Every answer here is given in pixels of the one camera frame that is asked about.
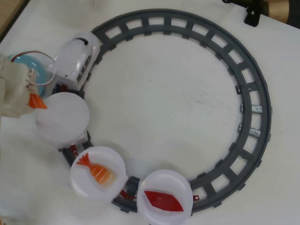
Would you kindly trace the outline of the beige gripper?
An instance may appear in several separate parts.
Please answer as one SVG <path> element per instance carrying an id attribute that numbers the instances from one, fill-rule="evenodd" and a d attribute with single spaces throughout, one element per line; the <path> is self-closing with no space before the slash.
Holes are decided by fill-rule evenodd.
<path id="1" fill-rule="evenodd" d="M 26 68 L 24 74 L 23 94 L 38 94 L 38 86 L 36 84 L 37 73 L 35 69 Z"/>

